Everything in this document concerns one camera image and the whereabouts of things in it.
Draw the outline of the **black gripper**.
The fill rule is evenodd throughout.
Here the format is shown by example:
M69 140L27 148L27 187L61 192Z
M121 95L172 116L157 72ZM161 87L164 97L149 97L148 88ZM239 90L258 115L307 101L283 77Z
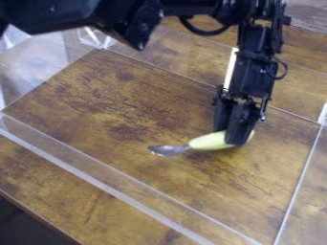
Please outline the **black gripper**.
M236 52L231 57L213 98L213 131L226 130L230 145L243 145L258 120L266 120L278 70L278 62L262 55Z

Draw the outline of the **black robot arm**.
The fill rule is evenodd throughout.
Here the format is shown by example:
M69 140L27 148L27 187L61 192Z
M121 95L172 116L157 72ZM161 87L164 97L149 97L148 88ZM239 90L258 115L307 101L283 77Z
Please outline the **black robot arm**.
M279 70L287 64L278 58L291 23L284 0L0 0L0 37L9 26L28 34L91 26L140 51L169 16L203 36L239 28L230 85L215 97L213 129L230 145L243 145L266 118L275 81L284 78Z

